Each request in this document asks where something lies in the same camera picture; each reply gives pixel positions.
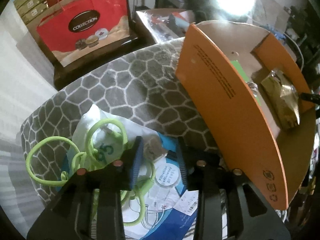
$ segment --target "silver screw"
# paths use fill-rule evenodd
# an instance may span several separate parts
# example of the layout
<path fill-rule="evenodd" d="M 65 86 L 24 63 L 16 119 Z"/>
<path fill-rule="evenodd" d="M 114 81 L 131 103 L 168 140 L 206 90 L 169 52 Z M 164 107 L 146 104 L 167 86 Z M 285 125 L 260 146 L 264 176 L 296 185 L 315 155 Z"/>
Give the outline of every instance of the silver screw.
<path fill-rule="evenodd" d="M 197 161 L 197 166 L 199 166 L 199 167 L 204 167 L 206 165 L 207 165 L 207 163 L 205 161 L 202 161 L 202 160 Z"/>
<path fill-rule="evenodd" d="M 123 164 L 123 162 L 121 161 L 121 160 L 115 160 L 115 161 L 113 161 L 113 166 L 115 166 L 115 167 L 121 167 L 122 166 L 122 164 Z"/>
<path fill-rule="evenodd" d="M 234 169 L 233 174 L 236 176 L 240 176 L 240 175 L 242 175 L 242 171 L 241 171 L 241 169 Z"/>

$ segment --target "screw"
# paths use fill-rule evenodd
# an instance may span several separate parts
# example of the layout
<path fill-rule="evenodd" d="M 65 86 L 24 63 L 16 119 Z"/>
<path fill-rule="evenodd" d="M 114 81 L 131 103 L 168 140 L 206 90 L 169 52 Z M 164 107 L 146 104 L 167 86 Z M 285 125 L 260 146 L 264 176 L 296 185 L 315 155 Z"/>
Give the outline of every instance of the screw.
<path fill-rule="evenodd" d="M 82 176 L 86 174 L 87 170 L 85 168 L 80 168 L 77 170 L 77 175 Z"/>
<path fill-rule="evenodd" d="M 123 162 L 121 161 L 121 160 L 115 160 L 115 161 L 113 161 L 113 166 L 115 166 L 115 167 L 121 167 L 122 166 L 122 164 L 123 164 Z"/>
<path fill-rule="evenodd" d="M 233 174 L 236 176 L 240 176 L 240 175 L 242 175 L 242 171 L 241 171 L 241 169 L 234 169 Z"/>
<path fill-rule="evenodd" d="M 207 163 L 205 161 L 202 161 L 202 160 L 197 161 L 197 166 L 199 166 L 199 167 L 204 167 L 206 165 L 207 165 Z"/>

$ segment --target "cookie image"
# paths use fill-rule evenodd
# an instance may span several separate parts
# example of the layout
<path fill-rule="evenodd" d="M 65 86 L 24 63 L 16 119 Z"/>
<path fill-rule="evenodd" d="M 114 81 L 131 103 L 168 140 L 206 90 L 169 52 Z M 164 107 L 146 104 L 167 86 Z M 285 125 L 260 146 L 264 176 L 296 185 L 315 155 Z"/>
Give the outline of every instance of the cookie image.
<path fill-rule="evenodd" d="M 76 49 L 84 49 L 87 47 L 87 43 L 85 42 L 85 39 L 79 39 L 76 41 Z"/>
<path fill-rule="evenodd" d="M 99 41 L 105 39 L 108 36 L 108 30 L 105 28 L 98 29 L 95 35 L 99 38 Z"/>
<path fill-rule="evenodd" d="M 92 48 L 99 43 L 99 38 L 96 35 L 91 35 L 85 40 L 85 43 L 89 46 L 89 48 Z"/>

